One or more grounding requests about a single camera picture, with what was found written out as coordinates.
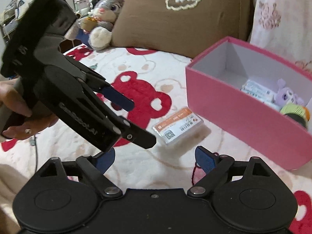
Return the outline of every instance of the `finger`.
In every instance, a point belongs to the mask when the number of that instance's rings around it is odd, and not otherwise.
[[[2,81],[1,83],[4,84],[8,84],[8,85],[14,85],[17,82],[17,78],[16,79],[12,79],[12,80],[7,80],[7,81]]]
[[[0,101],[2,101],[10,110],[22,114],[26,117],[32,115],[32,111],[27,106],[22,96],[9,84],[0,85]]]
[[[6,131],[3,131],[3,135],[18,140],[28,139],[47,128],[55,120],[55,117],[55,114],[51,114],[41,119],[26,121],[21,126],[9,127]]]
[[[57,116],[55,116],[55,118],[51,121],[49,128],[54,126],[57,122],[58,122],[59,118]]]

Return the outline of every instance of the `qr code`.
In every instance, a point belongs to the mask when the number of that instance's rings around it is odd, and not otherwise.
[[[165,134],[165,136],[167,137],[168,140],[170,140],[171,138],[175,137],[175,134],[171,130],[166,131],[164,134]]]

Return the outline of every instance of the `cardboard box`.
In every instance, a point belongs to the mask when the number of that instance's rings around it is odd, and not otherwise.
[[[281,78],[312,112],[312,76],[267,50],[226,37],[186,67],[188,106],[282,168],[298,169],[312,159],[312,126],[307,130],[240,91],[250,79],[277,92]]]

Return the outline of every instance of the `pink flower pattern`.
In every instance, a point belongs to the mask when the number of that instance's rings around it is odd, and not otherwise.
[[[276,6],[276,3],[273,3],[273,10],[270,12],[268,3],[259,2],[259,8],[261,9],[259,24],[266,30],[272,30],[280,25],[282,17],[279,11],[276,10]]]
[[[295,62],[295,65],[309,74],[312,74],[312,61],[306,62],[305,60],[299,60]]]

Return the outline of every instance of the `brown pillow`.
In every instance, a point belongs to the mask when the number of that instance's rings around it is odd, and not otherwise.
[[[113,29],[112,46],[194,58],[223,37],[248,38],[252,0],[167,1],[168,5],[166,0],[125,0]]]

